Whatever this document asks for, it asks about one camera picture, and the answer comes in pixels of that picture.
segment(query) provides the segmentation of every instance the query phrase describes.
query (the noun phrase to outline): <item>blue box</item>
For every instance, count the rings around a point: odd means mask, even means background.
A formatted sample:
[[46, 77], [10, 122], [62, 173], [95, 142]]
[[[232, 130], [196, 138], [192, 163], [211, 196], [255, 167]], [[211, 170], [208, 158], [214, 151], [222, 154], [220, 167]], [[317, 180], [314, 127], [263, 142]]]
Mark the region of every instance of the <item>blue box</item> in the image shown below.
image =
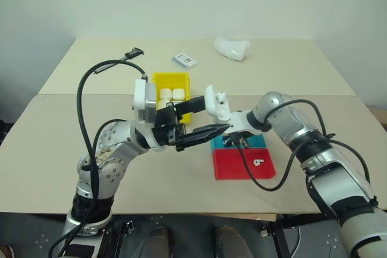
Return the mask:
[[[266, 142], [263, 134], [248, 137], [247, 142], [249, 143], [251, 148], [266, 148]], [[211, 139], [211, 152], [213, 152], [215, 149], [231, 149], [231, 148], [236, 148], [236, 147], [235, 146], [224, 147], [222, 135], [219, 135]]]

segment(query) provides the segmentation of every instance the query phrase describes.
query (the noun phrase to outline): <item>beige table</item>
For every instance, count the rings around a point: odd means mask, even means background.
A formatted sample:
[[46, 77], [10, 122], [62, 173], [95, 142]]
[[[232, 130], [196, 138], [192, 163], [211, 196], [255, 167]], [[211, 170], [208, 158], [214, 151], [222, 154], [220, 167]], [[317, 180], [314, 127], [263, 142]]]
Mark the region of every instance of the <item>beige table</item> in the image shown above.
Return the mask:
[[[366, 159], [381, 208], [387, 207], [386, 132], [356, 97], [303, 96], [318, 105], [328, 132], [356, 148]], [[232, 110], [252, 108], [254, 96], [230, 96]], [[131, 119], [131, 96], [85, 95], [84, 114], [89, 134], [110, 118]], [[71, 206], [76, 164], [86, 151], [77, 123], [74, 95], [38, 95], [0, 147], [0, 211], [65, 213]], [[306, 105], [306, 114], [316, 120]], [[190, 128], [210, 123], [195, 114]], [[290, 151], [273, 133], [264, 134], [278, 175]], [[362, 172], [359, 162], [353, 164]], [[251, 181], [216, 181], [209, 143], [176, 152], [149, 152], [136, 158], [115, 196], [114, 213], [300, 213], [316, 212], [305, 189], [305, 175], [294, 162], [285, 186], [264, 192]]]
[[[184, 52], [198, 61], [189, 70], [191, 95], [205, 88], [229, 95], [354, 95], [312, 40], [252, 40], [242, 62], [226, 59], [213, 49], [213, 40], [78, 39], [58, 64], [40, 94], [75, 94], [83, 74], [98, 62], [119, 59], [132, 47], [144, 56], [132, 61], [151, 78], [154, 72], [182, 71], [171, 58]], [[133, 94], [139, 73], [118, 65], [89, 78], [86, 94]]]

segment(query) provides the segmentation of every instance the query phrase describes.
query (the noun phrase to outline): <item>yellow container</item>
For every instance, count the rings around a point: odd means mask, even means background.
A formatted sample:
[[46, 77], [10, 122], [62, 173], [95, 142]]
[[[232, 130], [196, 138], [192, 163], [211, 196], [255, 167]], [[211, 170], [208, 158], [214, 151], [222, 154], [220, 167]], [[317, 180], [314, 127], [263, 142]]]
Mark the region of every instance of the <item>yellow container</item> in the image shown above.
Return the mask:
[[[189, 91], [189, 76], [188, 73], [153, 73], [153, 82], [156, 84], [157, 103], [160, 100], [160, 89], [169, 88], [171, 90], [182, 88], [186, 91], [184, 101], [191, 98]], [[190, 123], [191, 114], [184, 114], [181, 123]]]

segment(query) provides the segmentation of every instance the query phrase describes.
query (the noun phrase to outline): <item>red tray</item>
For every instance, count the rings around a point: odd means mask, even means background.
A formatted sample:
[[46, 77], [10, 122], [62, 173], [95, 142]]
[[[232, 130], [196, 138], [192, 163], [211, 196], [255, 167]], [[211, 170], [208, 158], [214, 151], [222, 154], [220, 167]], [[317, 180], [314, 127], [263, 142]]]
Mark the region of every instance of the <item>red tray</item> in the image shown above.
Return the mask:
[[[270, 179], [276, 175], [267, 149], [243, 149], [250, 171], [256, 179]], [[215, 179], [250, 179], [237, 149], [215, 149], [212, 153]], [[254, 160], [264, 160], [259, 166]]]

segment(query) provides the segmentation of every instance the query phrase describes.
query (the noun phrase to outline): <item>tabletop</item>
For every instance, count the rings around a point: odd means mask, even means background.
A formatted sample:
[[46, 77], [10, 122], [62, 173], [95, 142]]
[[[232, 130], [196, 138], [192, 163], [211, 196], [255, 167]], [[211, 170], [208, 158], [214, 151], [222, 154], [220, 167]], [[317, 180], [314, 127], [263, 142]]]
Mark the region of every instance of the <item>tabletop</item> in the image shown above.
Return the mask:
[[[381, 208], [387, 207], [387, 134], [365, 105], [353, 96], [295, 96], [314, 101], [328, 132], [357, 149], [366, 160], [371, 185]], [[259, 96], [229, 96], [231, 110], [250, 109]], [[133, 119], [132, 96], [83, 96], [86, 126], [91, 138], [111, 118]], [[295, 105], [317, 123], [306, 105]], [[211, 123], [205, 112], [193, 116], [188, 129]], [[264, 134], [280, 180], [290, 150], [274, 132]], [[0, 147], [0, 211], [66, 213], [78, 179], [76, 166], [86, 152], [73, 94], [37, 95]], [[359, 162], [343, 150], [362, 173]], [[295, 162], [287, 182], [265, 192], [249, 180], [217, 181], [210, 144], [176, 152], [148, 152], [133, 160], [115, 196], [113, 213], [313, 213], [317, 206], [305, 189], [305, 175]]]
[[[191, 95], [202, 95], [208, 85], [228, 95], [354, 95], [350, 86], [312, 40], [251, 40], [242, 62], [229, 60], [213, 48], [212, 39], [77, 39], [53, 71], [40, 94], [75, 94], [83, 74], [98, 62], [120, 59], [133, 47], [145, 55], [131, 61], [149, 77], [154, 72], [182, 71], [172, 61], [186, 53], [198, 64], [190, 69]], [[93, 74], [86, 94], [133, 94], [139, 73], [117, 65]]]

